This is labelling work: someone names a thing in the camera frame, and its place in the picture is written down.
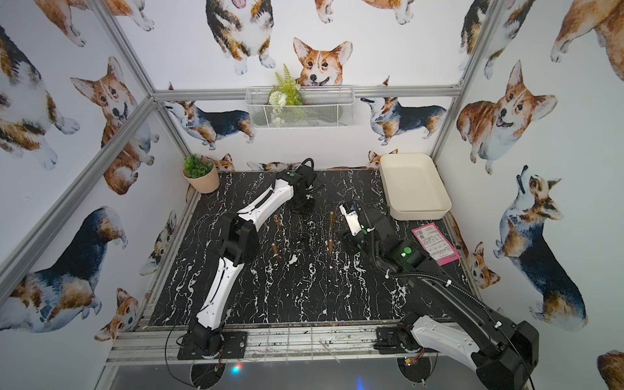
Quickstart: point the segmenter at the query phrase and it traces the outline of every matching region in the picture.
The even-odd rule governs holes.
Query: white wire basket
[[[255,129],[320,129],[353,125],[355,91],[351,85],[304,87],[303,105],[268,104],[272,87],[247,89],[245,103]]]

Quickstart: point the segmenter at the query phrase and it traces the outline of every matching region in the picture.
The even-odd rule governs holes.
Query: white wall
[[[94,336],[116,313],[117,288],[127,291],[139,305],[145,299],[153,274],[139,273],[170,212],[175,210],[178,220],[181,217],[187,192],[187,182],[180,174],[182,156],[156,114],[150,117],[149,125],[152,132],[160,135],[159,142],[152,144],[154,164],[141,166],[140,180],[123,196],[111,191],[105,180],[100,179],[31,270],[36,272],[52,266],[85,217],[103,205],[110,207],[120,217],[128,244],[125,249],[112,242],[108,244],[94,291],[102,302],[101,311],[96,315],[94,310],[89,310],[86,319],[78,314],[63,328],[47,333],[0,331],[2,390],[95,388],[113,341],[97,341]],[[14,310],[8,313],[8,306],[0,308],[0,328],[6,325],[7,316],[16,318],[24,311],[17,298],[8,298],[5,305],[12,305]]]
[[[70,135],[54,126],[47,130],[45,139],[58,155],[52,170],[44,170],[32,152],[24,152],[22,158],[16,159],[0,150],[0,177],[4,183],[0,186],[0,212],[4,221],[0,226],[0,262],[100,150],[106,123],[102,109],[81,95],[70,78],[100,79],[106,75],[109,56],[115,56],[124,70],[125,84],[137,102],[145,97],[93,13],[72,9],[72,18],[87,41],[84,47],[76,46],[63,35],[34,1],[6,0],[0,6],[0,26],[41,73],[63,116],[80,124],[80,130]]]
[[[275,26],[269,53],[280,71],[286,64],[293,75],[301,72],[293,49],[297,37],[322,51],[351,41],[345,85],[378,85],[388,75],[391,85],[445,85],[461,76],[461,30],[472,0],[417,0],[411,6],[414,17],[405,25],[396,22],[393,11],[361,0],[335,0],[329,24],[319,19],[314,0],[271,3]],[[257,57],[249,58],[245,75],[234,73],[233,60],[225,58],[207,24],[205,0],[151,0],[145,14],[155,23],[148,32],[129,18],[119,22],[157,89],[166,89],[169,82],[178,89],[276,83],[274,70],[264,68]]]
[[[516,322],[529,321],[540,333],[536,388],[606,389],[596,358],[624,348],[624,311],[618,300],[624,271],[618,247],[624,217],[620,204],[624,83],[612,71],[593,31],[574,40],[560,63],[550,60],[571,3],[535,2],[494,66],[493,78],[485,79],[481,64],[464,101],[464,105],[497,102],[520,59],[528,89],[535,95],[557,96],[554,111],[529,125],[509,152],[494,162],[491,176],[484,160],[470,162],[470,145],[455,128],[437,164],[468,249],[483,241],[487,266],[501,276],[500,282],[482,290],[485,302],[502,307]],[[544,238],[583,296],[589,323],[577,332],[533,319],[529,306],[541,303],[541,294],[508,258],[496,258],[492,252],[500,240],[500,219],[518,192],[516,175],[524,165],[547,180],[562,179],[550,197],[563,219],[546,220]]]

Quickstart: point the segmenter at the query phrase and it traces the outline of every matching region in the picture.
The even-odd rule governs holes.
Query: printed receipt
[[[422,247],[429,252],[429,256],[436,260],[439,265],[445,265],[459,259],[459,254],[446,240],[435,223],[413,229],[412,233]]]

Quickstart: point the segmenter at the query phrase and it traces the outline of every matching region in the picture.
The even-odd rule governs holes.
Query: white plastic bin
[[[385,154],[379,165],[394,219],[438,220],[451,209],[451,199],[428,155]]]

